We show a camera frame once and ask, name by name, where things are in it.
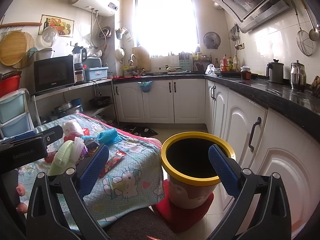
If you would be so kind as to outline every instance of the range hood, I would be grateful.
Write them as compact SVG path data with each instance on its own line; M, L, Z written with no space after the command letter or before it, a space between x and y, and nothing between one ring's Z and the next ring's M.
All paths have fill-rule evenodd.
M242 33L258 27L288 9L284 0L213 0L239 25Z

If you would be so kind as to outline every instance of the metal shelf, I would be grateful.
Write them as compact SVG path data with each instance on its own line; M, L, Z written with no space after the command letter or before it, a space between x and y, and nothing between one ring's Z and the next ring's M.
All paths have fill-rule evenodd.
M98 109L93 109L93 110L89 110L89 111L83 111L83 114L89 116L89 117L93 117L101 112L103 112L104 110L106 110L107 108L109 108L110 106L114 106L115 103L111 103L107 106L104 106L104 107L101 107L101 108L98 108Z
M36 96L36 100L44 99L44 98L47 98L47 97L50 97L50 96L53 96L53 95L57 95L57 94L60 94L60 93L63 93L63 92L71 91L71 90L74 90L74 89L79 89L79 88L92 86L92 85L95 85L95 83L102 84L102 83L111 82L111 81L112 81L112 79L103 79L103 80L99 80L99 81L96 81L96 82L90 82L90 83L86 83L86 84L81 84L81 85L77 85L77 86L72 86L72 87L67 87L67 88L55 90L55 91L52 91L52 92L49 92L49 93L46 93L46 94L43 94L43 95Z

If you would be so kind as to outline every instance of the red basket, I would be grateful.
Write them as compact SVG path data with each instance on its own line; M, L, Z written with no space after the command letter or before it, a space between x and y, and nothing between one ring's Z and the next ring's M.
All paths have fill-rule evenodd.
M6 78L0 83L0 97L19 89L20 75Z

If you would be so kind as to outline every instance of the blender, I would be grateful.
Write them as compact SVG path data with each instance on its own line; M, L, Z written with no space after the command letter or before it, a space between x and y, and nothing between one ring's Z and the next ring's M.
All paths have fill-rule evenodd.
M83 47L79 47L78 43L76 43L72 54L73 63L75 64L76 85L84 84L86 83L86 79L83 62L87 60L87 50Z

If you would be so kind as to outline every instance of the red stool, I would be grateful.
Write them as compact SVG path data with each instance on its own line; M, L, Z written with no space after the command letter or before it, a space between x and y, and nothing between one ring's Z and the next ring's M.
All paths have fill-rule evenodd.
M169 182L166 179L163 182L165 192L168 192ZM195 223L200 221L208 212L213 201L213 193L200 206L194 209L183 209L177 207L169 200L169 196L159 203L152 206L155 213L159 214L164 222L174 233L181 233L191 228Z

